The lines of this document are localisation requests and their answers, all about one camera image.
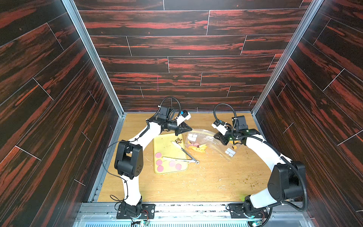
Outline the metal tongs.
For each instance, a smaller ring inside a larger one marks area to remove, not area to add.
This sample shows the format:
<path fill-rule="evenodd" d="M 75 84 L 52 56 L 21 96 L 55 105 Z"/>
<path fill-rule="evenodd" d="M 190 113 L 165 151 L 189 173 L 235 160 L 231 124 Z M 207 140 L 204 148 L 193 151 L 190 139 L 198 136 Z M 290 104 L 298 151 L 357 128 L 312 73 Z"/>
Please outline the metal tongs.
<path fill-rule="evenodd" d="M 174 161 L 182 161 L 182 162 L 187 162 L 187 163 L 195 163 L 197 165 L 200 164 L 200 162 L 195 159 L 191 154 L 189 154 L 180 144 L 177 144 L 175 141 L 171 142 L 178 151 L 181 151 L 185 157 L 184 158 L 172 158 L 172 157 L 167 157 L 167 156 L 162 156 L 163 159 L 167 159 L 167 160 L 174 160 Z"/>

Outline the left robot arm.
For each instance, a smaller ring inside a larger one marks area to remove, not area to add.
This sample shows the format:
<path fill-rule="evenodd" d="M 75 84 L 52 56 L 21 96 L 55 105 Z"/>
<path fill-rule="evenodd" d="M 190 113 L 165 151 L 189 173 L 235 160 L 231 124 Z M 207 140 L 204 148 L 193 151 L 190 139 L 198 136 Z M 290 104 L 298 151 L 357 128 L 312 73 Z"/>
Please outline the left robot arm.
<path fill-rule="evenodd" d="M 191 114 L 182 110 L 179 100 L 173 96 L 165 97 L 156 113 L 146 119 L 146 127 L 128 141 L 121 140 L 111 145 L 117 146 L 114 168 L 116 177 L 124 187 L 124 199 L 116 200 L 117 219 L 136 219 L 141 216 L 142 196 L 139 188 L 139 175 L 143 169 L 143 149 L 164 131 L 173 131 L 176 136 L 192 131 L 185 123 Z"/>

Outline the clear resealable bag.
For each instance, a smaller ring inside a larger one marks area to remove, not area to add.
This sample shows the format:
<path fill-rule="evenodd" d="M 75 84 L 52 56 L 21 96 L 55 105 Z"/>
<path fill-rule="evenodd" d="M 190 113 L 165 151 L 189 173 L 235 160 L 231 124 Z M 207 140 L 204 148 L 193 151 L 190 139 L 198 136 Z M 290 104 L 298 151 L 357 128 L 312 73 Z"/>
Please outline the clear resealable bag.
<path fill-rule="evenodd" d="M 187 133 L 184 145 L 188 150 L 199 153 L 220 152 L 214 133 L 204 129 L 194 129 Z"/>

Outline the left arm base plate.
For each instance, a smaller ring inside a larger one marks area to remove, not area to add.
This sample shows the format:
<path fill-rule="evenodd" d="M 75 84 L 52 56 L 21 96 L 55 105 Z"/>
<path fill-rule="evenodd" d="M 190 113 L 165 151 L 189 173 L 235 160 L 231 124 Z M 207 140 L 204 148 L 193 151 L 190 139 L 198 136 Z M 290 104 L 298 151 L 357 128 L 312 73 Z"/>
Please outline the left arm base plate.
<path fill-rule="evenodd" d="M 154 219 L 156 205 L 152 203 L 140 203 L 131 206 L 126 203 L 119 205 L 117 219 Z"/>

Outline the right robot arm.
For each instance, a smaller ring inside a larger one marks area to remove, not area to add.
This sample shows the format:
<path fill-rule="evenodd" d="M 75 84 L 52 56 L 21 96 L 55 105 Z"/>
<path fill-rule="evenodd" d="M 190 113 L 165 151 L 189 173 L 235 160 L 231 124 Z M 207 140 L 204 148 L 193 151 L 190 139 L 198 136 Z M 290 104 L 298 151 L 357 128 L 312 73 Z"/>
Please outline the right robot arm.
<path fill-rule="evenodd" d="M 231 108 L 225 103 L 213 109 L 215 121 L 212 127 L 217 130 L 214 138 L 223 145 L 229 142 L 242 144 L 251 149 L 269 168 L 271 174 L 267 186 L 262 191 L 248 195 L 242 204 L 243 215 L 247 218 L 262 218 L 265 221 L 272 215 L 272 209 L 279 205 L 289 205 L 299 212 L 308 209 L 306 168 L 300 161 L 293 161 L 274 148 L 256 129 L 250 129 L 244 116 L 238 116 L 233 109 L 232 123 L 220 120 L 216 109 L 220 106 Z"/>

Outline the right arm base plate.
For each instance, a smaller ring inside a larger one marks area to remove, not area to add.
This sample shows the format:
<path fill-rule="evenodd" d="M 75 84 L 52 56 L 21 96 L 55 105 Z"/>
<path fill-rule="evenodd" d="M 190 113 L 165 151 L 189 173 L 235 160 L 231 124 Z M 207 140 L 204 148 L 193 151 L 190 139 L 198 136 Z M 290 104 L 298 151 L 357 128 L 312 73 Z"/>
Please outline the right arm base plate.
<path fill-rule="evenodd" d="M 266 208 L 254 208 L 244 203 L 230 203 L 225 206 L 232 219 L 263 219 L 268 217 Z"/>

